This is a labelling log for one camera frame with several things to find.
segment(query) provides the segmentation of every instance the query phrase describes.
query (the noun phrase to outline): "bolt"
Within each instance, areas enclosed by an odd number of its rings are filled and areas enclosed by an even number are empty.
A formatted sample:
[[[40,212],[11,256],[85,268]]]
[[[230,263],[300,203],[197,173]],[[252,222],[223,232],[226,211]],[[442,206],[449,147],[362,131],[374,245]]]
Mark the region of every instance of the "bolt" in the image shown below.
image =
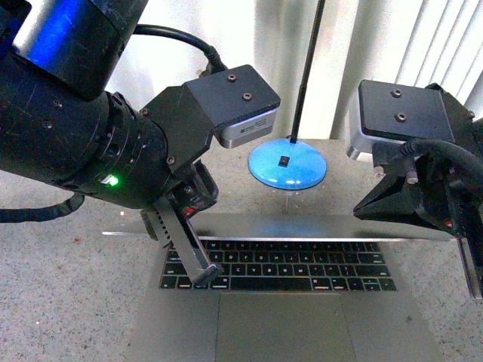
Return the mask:
[[[52,126],[53,126],[52,122],[47,119],[42,122],[42,127],[47,130],[50,130]]]
[[[404,113],[398,113],[397,115],[394,116],[394,118],[396,119],[397,122],[404,123],[404,122],[406,122],[406,119],[408,117],[406,117],[406,115]]]
[[[402,92],[399,89],[395,89],[391,92],[391,95],[394,98],[401,98]]]
[[[377,179],[382,179],[386,175],[386,172],[384,172],[384,167],[382,166],[376,166],[374,168],[374,175]]]
[[[175,164],[176,163],[176,157],[168,156],[168,158],[166,158],[166,163],[169,164],[169,165]]]
[[[414,185],[419,182],[419,179],[417,178],[417,172],[416,171],[408,171],[406,173],[406,181],[410,185]]]

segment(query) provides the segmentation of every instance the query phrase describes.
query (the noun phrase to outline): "speckled countertop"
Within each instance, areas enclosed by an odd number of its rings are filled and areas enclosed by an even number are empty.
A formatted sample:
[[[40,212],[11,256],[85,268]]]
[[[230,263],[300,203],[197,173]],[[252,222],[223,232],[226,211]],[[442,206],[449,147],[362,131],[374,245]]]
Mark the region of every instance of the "speckled countertop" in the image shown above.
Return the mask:
[[[350,214],[377,183],[371,165],[348,159],[341,141],[307,141],[328,161],[324,182],[291,195],[269,189],[247,169],[260,142],[213,144],[202,158],[220,188],[209,212]],[[0,173],[0,188],[0,207],[47,206],[70,195],[8,173]],[[0,360],[124,360],[159,245],[101,232],[138,217],[88,199],[52,222],[0,225]],[[445,360],[483,360],[483,304],[469,298],[456,243],[392,247]]]

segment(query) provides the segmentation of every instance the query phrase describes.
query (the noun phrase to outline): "keyboard key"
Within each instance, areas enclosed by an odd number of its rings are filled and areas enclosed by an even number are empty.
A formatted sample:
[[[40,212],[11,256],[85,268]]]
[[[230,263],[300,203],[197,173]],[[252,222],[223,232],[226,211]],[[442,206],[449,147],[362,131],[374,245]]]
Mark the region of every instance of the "keyboard key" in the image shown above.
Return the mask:
[[[308,278],[232,277],[232,290],[302,290],[310,291]]]
[[[300,262],[314,262],[314,255],[312,253],[299,253]]]
[[[260,264],[248,264],[247,275],[262,275],[262,267]]]
[[[277,275],[277,265],[275,265],[275,264],[264,264],[263,265],[263,275]]]
[[[324,265],[325,274],[328,277],[337,277],[340,275],[339,267],[337,265]]]
[[[329,278],[312,278],[312,285],[315,290],[332,290]]]
[[[229,288],[229,278],[228,277],[217,277],[211,282],[211,289],[228,289]]]
[[[247,266],[245,264],[232,264],[233,275],[245,275],[246,271],[247,271]]]
[[[266,251],[255,252],[255,262],[268,262],[269,254]]]
[[[344,260],[348,264],[359,264],[359,259],[356,253],[346,253],[344,254]]]
[[[349,284],[350,290],[364,290],[361,278],[347,278],[347,283]]]
[[[163,277],[159,283],[160,289],[174,289],[176,287],[176,277]]]
[[[226,251],[225,262],[238,262],[238,251]]]
[[[294,275],[294,270],[290,264],[278,264],[278,275]]]
[[[252,251],[241,251],[240,252],[240,262],[253,262],[254,253]]]
[[[323,277],[325,275],[324,267],[322,265],[309,265],[309,270],[310,275],[312,275],[313,277]]]
[[[344,277],[355,277],[355,270],[352,265],[341,265],[340,273]]]
[[[334,290],[348,290],[349,289],[349,288],[347,288],[346,279],[344,279],[344,278],[332,278],[331,282],[332,282],[332,287],[334,288]]]
[[[383,254],[381,253],[360,253],[359,260],[362,264],[384,264]]]
[[[167,262],[163,274],[167,275],[186,275],[186,270],[180,262]]]
[[[356,265],[357,275],[362,277],[390,277],[391,274],[385,265]]]
[[[219,250],[220,249],[220,242],[219,241],[209,241],[206,244],[206,248],[208,250]]]
[[[168,251],[168,260],[170,262],[180,262],[181,261],[180,256],[178,255],[178,252],[174,251],[174,250]]]
[[[211,262],[223,262],[223,251],[210,251],[208,256]]]
[[[270,262],[284,262],[284,254],[281,252],[271,252],[269,259]]]
[[[234,241],[221,241],[220,242],[220,249],[221,250],[234,250],[235,249],[235,242]]]
[[[326,253],[315,253],[314,260],[315,262],[329,262],[329,257]]]
[[[344,262],[342,253],[329,253],[328,255],[329,255],[329,260],[332,263],[340,264]]]
[[[178,289],[191,289],[193,286],[191,280],[188,277],[179,277],[178,278]]]
[[[305,264],[296,264],[294,265],[294,275],[296,276],[303,276],[303,277],[308,277],[309,276],[309,269],[307,268],[307,265]]]
[[[395,292],[397,289],[395,288],[394,281],[389,278],[381,278],[379,279],[380,287],[383,290],[388,290],[391,292]]]
[[[285,253],[285,262],[299,262],[299,253]]]

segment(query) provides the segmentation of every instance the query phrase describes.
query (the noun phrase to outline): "laptop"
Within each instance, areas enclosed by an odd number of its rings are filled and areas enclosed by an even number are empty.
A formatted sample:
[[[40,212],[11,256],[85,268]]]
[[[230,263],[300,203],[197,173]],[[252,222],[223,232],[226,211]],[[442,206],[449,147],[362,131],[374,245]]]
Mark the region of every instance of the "laptop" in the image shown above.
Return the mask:
[[[194,287],[162,242],[127,360],[442,360],[388,244],[451,236],[353,216],[191,221],[226,273]]]

